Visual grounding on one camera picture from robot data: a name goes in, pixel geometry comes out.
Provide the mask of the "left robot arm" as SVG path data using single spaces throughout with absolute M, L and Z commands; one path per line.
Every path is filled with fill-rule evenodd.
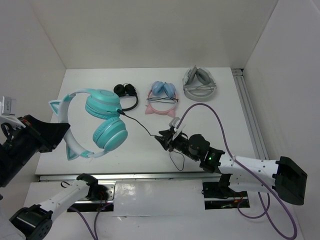
M 35 153 L 52 152 L 70 128 L 68 123 L 48 123 L 31 115 L 2 115 L 0 128 L 6 137 L 0 146 L 0 186 L 6 187 Z M 68 187 L 50 199 L 23 207 L 11 218 L 0 215 L 2 240 L 42 240 L 53 222 L 75 202 L 93 200 L 105 187 L 92 175 L 82 173 Z

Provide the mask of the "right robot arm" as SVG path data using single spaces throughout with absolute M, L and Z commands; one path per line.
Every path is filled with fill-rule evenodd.
M 308 175 L 289 157 L 281 156 L 278 160 L 230 157 L 225 151 L 211 147 L 201 134 L 186 137 L 174 129 L 162 130 L 154 138 L 164 150 L 176 150 L 199 162 L 205 172 L 220 174 L 218 190 L 223 196 L 233 192 L 261 192 L 274 193 L 296 206 L 305 202 Z

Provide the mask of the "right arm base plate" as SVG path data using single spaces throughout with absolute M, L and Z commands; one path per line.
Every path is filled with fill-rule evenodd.
M 246 191 L 234 192 L 219 188 L 218 182 L 203 182 L 202 191 L 205 210 L 250 208 L 248 193 Z

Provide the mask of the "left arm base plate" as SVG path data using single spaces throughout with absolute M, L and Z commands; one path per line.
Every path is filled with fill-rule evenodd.
M 99 184 L 102 185 L 103 188 L 94 198 L 81 198 L 71 207 L 82 213 L 95 213 L 99 210 L 102 210 L 102 212 L 113 212 L 116 183 L 112 181 L 102 181 L 99 182 Z

